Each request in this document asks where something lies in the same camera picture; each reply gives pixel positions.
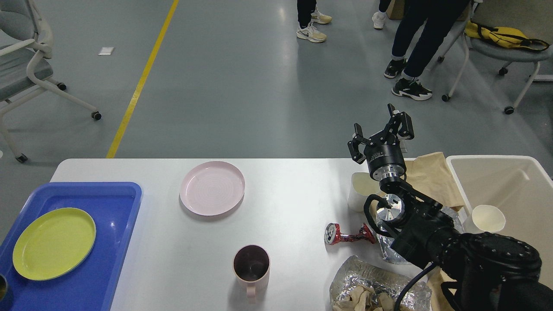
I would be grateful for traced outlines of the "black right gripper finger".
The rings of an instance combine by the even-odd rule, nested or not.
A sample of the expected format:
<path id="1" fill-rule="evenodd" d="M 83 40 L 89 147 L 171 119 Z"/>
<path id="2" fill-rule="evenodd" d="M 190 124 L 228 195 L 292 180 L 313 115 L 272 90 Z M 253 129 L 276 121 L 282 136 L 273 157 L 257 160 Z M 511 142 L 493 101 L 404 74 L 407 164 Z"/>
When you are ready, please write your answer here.
<path id="1" fill-rule="evenodd" d="M 411 116 L 399 112 L 392 104 L 387 104 L 390 114 L 385 128 L 375 134 L 375 143 L 399 143 L 401 140 L 412 140 L 415 137 Z"/>
<path id="2" fill-rule="evenodd" d="M 348 150 L 353 161 L 361 165 L 366 159 L 366 155 L 359 150 L 361 144 L 365 146 L 372 146 L 371 139 L 367 139 L 362 134 L 362 128 L 358 123 L 354 123 L 354 133 L 352 139 L 348 141 Z"/>

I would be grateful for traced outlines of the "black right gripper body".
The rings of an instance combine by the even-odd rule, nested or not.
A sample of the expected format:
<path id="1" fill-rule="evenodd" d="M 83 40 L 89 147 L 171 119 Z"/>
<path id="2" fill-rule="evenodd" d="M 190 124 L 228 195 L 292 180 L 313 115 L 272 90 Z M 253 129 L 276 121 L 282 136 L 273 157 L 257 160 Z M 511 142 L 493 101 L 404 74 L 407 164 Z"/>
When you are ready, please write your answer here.
<path id="1" fill-rule="evenodd" d="M 371 179 L 381 181 L 387 177 L 402 177 L 407 168 L 403 156 L 403 145 L 393 143 L 370 143 L 365 147 L 365 157 Z"/>

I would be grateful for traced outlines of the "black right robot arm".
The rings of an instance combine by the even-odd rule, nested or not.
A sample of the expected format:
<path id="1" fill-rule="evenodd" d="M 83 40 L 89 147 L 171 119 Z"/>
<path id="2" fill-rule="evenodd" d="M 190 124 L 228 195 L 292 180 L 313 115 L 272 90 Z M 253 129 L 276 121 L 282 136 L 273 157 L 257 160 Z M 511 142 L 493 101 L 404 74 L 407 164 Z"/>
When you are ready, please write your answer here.
<path id="1" fill-rule="evenodd" d="M 421 268 L 422 276 L 440 267 L 451 278 L 441 291 L 456 311 L 547 311 L 552 309 L 552 289 L 539 282 L 542 261 L 537 249 L 526 242 L 496 233 L 460 233 L 442 212 L 442 203 L 412 185 L 404 175 L 402 140 L 414 137 L 406 112 L 388 104 L 389 122 L 366 138 L 359 124 L 347 143 L 351 158 L 367 162 L 371 179 L 381 191 L 399 197 L 403 211 L 397 220 L 383 221 L 380 230 L 371 215 L 372 201 L 391 207 L 372 194 L 363 212 L 375 233 L 393 238 L 391 248 L 407 262 Z"/>

